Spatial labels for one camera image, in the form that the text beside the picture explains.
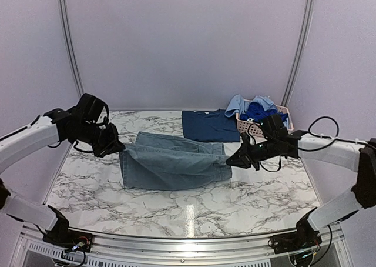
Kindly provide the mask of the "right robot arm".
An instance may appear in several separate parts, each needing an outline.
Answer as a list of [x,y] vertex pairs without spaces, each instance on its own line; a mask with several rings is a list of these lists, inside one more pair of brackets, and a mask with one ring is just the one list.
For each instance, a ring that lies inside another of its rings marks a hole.
[[259,124],[265,141],[253,143],[247,133],[242,144],[226,161],[229,166],[254,168],[274,157],[300,159],[320,197],[328,196],[320,189],[324,181],[332,183],[332,199],[307,212],[297,223],[291,236],[282,236],[282,243],[303,248],[318,242],[319,231],[334,222],[341,222],[360,210],[375,206],[375,139],[345,139],[306,131],[289,133],[279,115],[264,118]]

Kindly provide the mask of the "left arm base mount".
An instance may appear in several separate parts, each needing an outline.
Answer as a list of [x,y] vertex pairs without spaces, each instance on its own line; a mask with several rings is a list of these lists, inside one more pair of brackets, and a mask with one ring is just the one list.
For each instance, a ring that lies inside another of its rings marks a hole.
[[76,231],[61,226],[51,231],[41,230],[43,241],[65,248],[67,252],[83,251],[90,252],[93,242],[93,235],[87,232]]

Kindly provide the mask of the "pink plastic laundry basket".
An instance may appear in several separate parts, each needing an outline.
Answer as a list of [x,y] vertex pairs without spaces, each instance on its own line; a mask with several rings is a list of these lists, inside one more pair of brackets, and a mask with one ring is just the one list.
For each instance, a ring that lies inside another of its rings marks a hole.
[[[283,114],[287,114],[287,122],[285,123],[285,126],[289,132],[292,132],[294,130],[294,125],[291,119],[290,111],[288,108],[277,105],[277,110]],[[260,124],[254,123],[254,122],[247,122],[240,119],[239,113],[236,113],[235,119],[237,122],[237,130],[240,133],[247,132],[248,134],[251,134],[254,137],[261,137],[263,138],[263,132],[259,128]]]

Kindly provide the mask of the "dark blue t-shirt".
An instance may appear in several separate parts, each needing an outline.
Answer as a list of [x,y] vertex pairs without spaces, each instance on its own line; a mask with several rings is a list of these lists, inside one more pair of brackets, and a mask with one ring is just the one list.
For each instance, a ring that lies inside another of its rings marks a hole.
[[198,142],[239,142],[240,133],[234,118],[216,111],[182,111],[183,136]]

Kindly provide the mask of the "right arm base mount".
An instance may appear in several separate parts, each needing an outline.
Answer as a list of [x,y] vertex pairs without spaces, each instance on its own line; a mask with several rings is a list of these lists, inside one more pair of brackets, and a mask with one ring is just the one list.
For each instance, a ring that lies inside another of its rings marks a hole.
[[305,233],[302,231],[286,232],[273,235],[268,240],[268,246],[275,254],[295,252],[321,245],[322,239],[319,231]]

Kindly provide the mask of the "light blue denim jeans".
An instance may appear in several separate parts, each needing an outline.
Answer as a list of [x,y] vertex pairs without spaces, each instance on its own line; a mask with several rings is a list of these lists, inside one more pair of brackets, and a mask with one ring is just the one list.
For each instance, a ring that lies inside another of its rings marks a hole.
[[160,191],[195,189],[232,178],[222,143],[140,131],[119,153],[127,188]]

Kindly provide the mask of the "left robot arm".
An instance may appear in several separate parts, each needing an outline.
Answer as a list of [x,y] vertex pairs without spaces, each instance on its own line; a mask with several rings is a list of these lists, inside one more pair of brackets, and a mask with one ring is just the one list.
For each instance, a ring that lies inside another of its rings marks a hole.
[[125,148],[109,121],[109,107],[94,95],[83,94],[67,110],[37,116],[1,138],[1,214],[38,226],[45,241],[70,246],[79,234],[58,209],[42,203],[58,165],[58,154],[47,150],[63,143],[84,143],[96,158]]

